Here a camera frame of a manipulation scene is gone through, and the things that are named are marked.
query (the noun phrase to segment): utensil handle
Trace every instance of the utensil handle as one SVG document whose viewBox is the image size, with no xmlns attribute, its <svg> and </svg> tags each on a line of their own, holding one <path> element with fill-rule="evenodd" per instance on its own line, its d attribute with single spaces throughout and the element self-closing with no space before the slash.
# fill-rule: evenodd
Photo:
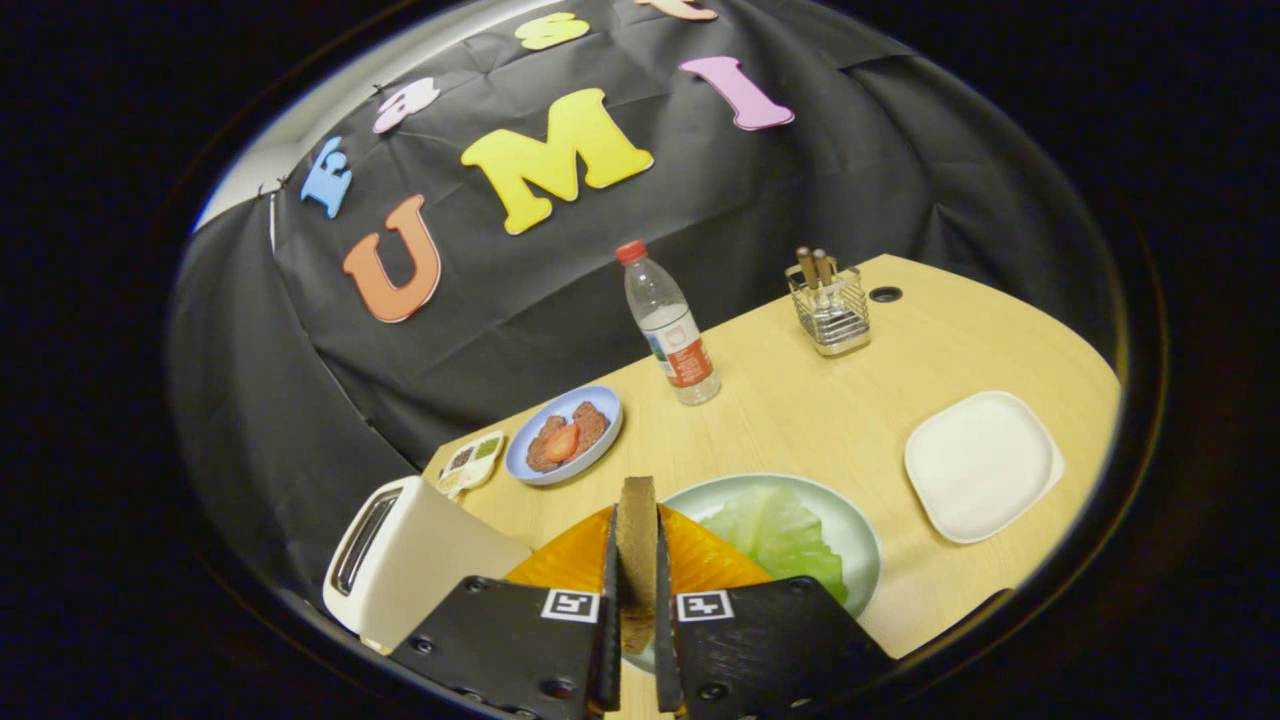
<svg viewBox="0 0 1280 720">
<path fill-rule="evenodd" d="M 813 261 L 813 252 L 808 247 L 797 247 L 796 259 L 800 260 L 800 272 L 804 273 L 804 283 L 809 290 L 818 290 L 818 270 Z"/>
<path fill-rule="evenodd" d="M 818 268 L 818 279 L 822 284 L 831 284 L 832 265 L 831 258 L 827 255 L 826 250 L 818 249 L 813 251 L 813 264 Z"/>
</svg>

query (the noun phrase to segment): foam letter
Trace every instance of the foam letter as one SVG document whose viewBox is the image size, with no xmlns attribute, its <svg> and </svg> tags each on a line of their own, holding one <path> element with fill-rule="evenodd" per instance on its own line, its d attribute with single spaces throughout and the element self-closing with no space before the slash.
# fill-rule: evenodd
<svg viewBox="0 0 1280 720">
<path fill-rule="evenodd" d="M 719 92 L 721 97 L 733 108 L 733 124 L 742 129 L 753 131 L 785 126 L 796 119 L 796 114 L 790 108 L 783 108 L 769 100 L 769 96 L 742 74 L 737 65 L 737 58 L 718 55 L 686 60 L 681 63 L 680 69 L 712 83 L 716 92 Z"/>
<path fill-rule="evenodd" d="M 379 115 L 374 120 L 374 132 L 381 135 L 392 129 L 404 118 L 430 105 L 439 96 L 440 91 L 435 88 L 435 81 L 429 77 L 402 87 L 399 92 L 392 95 L 390 100 L 383 102 L 383 106 L 378 109 Z"/>
<path fill-rule="evenodd" d="M 692 1 L 694 0 L 636 0 L 636 5 L 653 5 L 663 13 L 682 20 L 714 20 L 719 17 L 716 14 L 716 10 L 690 8 L 686 5 L 686 3 Z"/>
<path fill-rule="evenodd" d="M 591 29 L 591 26 L 586 24 L 585 20 L 575 18 L 577 15 L 573 13 L 552 13 L 517 27 L 516 37 L 524 40 L 521 45 L 530 50 L 545 50 L 552 45 L 582 37 L 586 31 Z"/>
<path fill-rule="evenodd" d="M 347 167 L 347 156 L 338 152 L 339 142 L 342 142 L 340 136 L 330 137 L 329 142 L 324 143 L 311 165 L 311 172 L 307 173 L 307 179 L 302 182 L 302 200 L 307 197 L 319 200 L 324 204 L 329 219 L 338 214 L 342 199 L 351 187 L 351 170 L 338 174 L 338 170 Z"/>
<path fill-rule="evenodd" d="M 419 213 L 421 208 L 422 196 L 415 195 L 387 215 L 387 229 L 399 232 L 413 259 L 413 278 L 402 287 L 392 284 L 378 258 L 378 233 L 365 236 L 342 261 L 342 270 L 356 279 L 369 311 L 384 323 L 398 323 L 416 313 L 440 284 L 440 254 Z"/>
<path fill-rule="evenodd" d="M 479 165 L 507 208 L 503 227 L 520 234 L 552 214 L 552 201 L 534 197 L 531 182 L 561 200 L 577 200 L 577 156 L 586 163 L 586 184 L 600 188 L 653 167 L 653 155 L 631 145 L 604 109 L 604 91 L 579 90 L 552 102 L 547 142 L 497 129 L 462 152 L 463 165 Z"/>
</svg>

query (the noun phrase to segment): red bottle cap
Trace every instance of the red bottle cap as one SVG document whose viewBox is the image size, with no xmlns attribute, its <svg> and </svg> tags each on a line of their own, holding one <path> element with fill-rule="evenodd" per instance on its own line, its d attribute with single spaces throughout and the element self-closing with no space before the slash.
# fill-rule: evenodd
<svg viewBox="0 0 1280 720">
<path fill-rule="evenodd" d="M 627 263 L 635 263 L 636 260 L 644 258 L 649 254 L 649 251 L 645 250 L 643 240 L 634 240 L 614 250 L 613 254 L 618 256 L 618 260 L 623 265 L 626 265 Z"/>
</svg>

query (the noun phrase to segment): yellow letter m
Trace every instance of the yellow letter m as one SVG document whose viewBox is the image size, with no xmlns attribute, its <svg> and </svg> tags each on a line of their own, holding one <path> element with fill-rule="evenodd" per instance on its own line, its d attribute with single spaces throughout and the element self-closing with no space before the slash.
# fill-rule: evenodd
<svg viewBox="0 0 1280 720">
<path fill-rule="evenodd" d="M 503 227 L 520 234 L 552 214 L 552 201 L 535 197 L 527 183 L 561 200 L 577 200 L 577 156 L 586 163 L 586 184 L 608 187 L 653 167 L 653 155 L 631 145 L 604 110 L 604 91 L 579 90 L 552 102 L 547 142 L 497 129 L 462 152 L 463 165 L 479 165 L 507 208 Z"/>
</svg>

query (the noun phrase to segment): toaster slot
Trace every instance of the toaster slot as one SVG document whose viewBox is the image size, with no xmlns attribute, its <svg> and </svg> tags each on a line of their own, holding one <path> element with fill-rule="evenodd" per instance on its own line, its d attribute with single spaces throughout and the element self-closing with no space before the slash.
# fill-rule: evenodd
<svg viewBox="0 0 1280 720">
<path fill-rule="evenodd" d="M 392 507 L 399 498 L 399 493 L 401 491 L 397 488 L 374 498 L 365 516 L 361 518 L 360 527 L 351 534 L 351 539 L 347 542 L 347 547 L 343 548 L 342 559 L 338 561 L 330 579 L 334 589 L 342 594 L 351 594 L 351 588 L 356 584 L 356 575 L 360 573 L 360 566 L 364 565 L 365 556 L 369 555 L 369 546 L 378 537 L 378 530 L 390 514 Z"/>
</svg>

